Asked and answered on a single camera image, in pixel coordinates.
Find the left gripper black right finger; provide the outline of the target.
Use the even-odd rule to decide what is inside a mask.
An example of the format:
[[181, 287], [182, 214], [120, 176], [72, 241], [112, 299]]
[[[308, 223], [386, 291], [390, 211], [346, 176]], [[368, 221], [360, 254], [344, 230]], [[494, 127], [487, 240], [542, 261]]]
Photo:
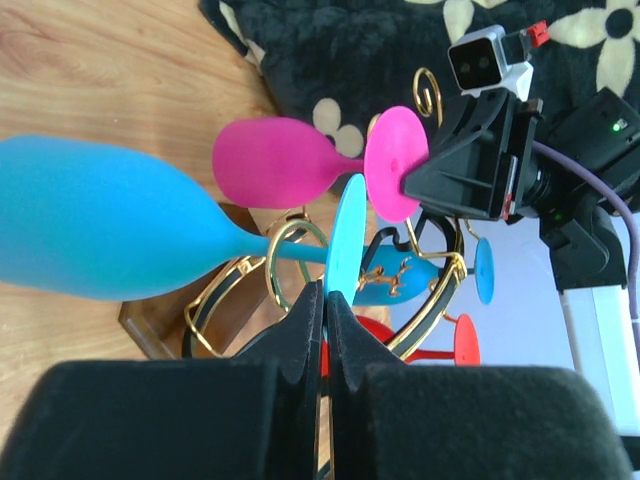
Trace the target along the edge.
[[550, 367], [408, 365], [325, 303], [337, 479], [629, 479], [592, 386]]

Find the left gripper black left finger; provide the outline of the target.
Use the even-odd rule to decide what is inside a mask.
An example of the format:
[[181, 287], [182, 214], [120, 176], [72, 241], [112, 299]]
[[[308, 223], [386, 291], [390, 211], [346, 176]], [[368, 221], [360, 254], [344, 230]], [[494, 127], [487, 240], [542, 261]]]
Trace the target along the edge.
[[1, 453], [5, 479], [312, 479], [320, 283], [231, 358], [68, 361], [47, 370]]

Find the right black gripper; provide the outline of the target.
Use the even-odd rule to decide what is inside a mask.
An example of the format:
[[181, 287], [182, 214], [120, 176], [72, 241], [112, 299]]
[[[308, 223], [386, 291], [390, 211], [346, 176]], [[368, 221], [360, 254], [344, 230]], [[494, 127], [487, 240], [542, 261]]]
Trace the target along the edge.
[[403, 192], [432, 213], [497, 220], [500, 174], [496, 164], [455, 159], [465, 159], [475, 147], [492, 156], [504, 152], [508, 145], [514, 162], [502, 218], [506, 223], [537, 218], [550, 196], [549, 172], [534, 151], [536, 130], [543, 119], [541, 99], [519, 102], [515, 109], [512, 92], [483, 92], [479, 97], [461, 95], [447, 100], [429, 161], [404, 177]]

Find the gold wire wine glass rack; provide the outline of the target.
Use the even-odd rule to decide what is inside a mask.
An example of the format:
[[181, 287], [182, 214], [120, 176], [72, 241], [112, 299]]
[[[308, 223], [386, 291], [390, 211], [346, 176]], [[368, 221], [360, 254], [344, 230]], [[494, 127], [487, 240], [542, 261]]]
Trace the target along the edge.
[[[355, 306], [363, 249], [377, 245], [368, 236], [367, 215], [375, 211], [364, 175], [338, 177], [320, 197], [290, 209], [246, 208], [233, 203], [222, 211], [239, 227], [264, 236], [272, 246], [264, 256], [239, 256], [217, 266], [177, 290], [123, 303], [120, 323], [147, 355], [147, 361], [231, 358], [261, 333], [283, 320], [303, 289], [312, 282], [323, 288], [319, 381], [318, 451], [328, 438], [332, 458], [329, 392], [329, 348], [326, 299], [343, 295], [359, 324], [393, 355], [406, 360], [429, 333], [433, 320], [446, 309], [449, 297], [465, 277], [464, 242], [457, 220], [424, 213], [452, 235], [446, 267], [417, 297], [395, 305]], [[434, 255], [420, 250], [417, 226], [408, 229], [401, 252], [411, 252], [434, 264]]]

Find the magenta wine glass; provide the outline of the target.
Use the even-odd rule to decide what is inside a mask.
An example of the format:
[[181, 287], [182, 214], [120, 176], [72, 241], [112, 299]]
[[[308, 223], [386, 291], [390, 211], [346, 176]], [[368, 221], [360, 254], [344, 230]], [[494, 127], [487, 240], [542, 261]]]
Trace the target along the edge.
[[390, 223], [409, 218], [419, 202], [401, 191], [404, 176], [429, 158], [421, 120], [409, 108], [384, 111], [364, 157], [350, 159], [310, 125], [291, 118], [244, 119], [227, 125], [212, 151], [215, 181], [238, 206], [290, 209], [329, 190], [339, 176], [361, 173], [375, 212]]

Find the cyan wine glass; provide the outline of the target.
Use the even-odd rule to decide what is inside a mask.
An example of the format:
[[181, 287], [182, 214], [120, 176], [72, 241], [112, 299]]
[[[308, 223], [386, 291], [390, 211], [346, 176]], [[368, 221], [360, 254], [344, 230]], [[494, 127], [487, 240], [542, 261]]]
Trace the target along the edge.
[[42, 135], [1, 143], [1, 278], [131, 301], [182, 288], [272, 241], [192, 178], [124, 147]]
[[[407, 302], [422, 294], [432, 280], [440, 276], [439, 268], [429, 260], [422, 260], [411, 252], [401, 252], [392, 245], [371, 244], [363, 249], [355, 306], [384, 306]], [[488, 305], [494, 296], [495, 268], [493, 250], [486, 238], [476, 246], [474, 267], [478, 297]]]

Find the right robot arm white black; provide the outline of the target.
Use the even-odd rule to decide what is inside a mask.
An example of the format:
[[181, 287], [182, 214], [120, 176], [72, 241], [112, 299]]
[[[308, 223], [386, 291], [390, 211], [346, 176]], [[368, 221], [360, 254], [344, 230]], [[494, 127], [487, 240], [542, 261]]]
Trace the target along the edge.
[[639, 431], [639, 116], [602, 90], [547, 125], [504, 88], [451, 102], [402, 192], [433, 214], [539, 222], [575, 370], [618, 430]]

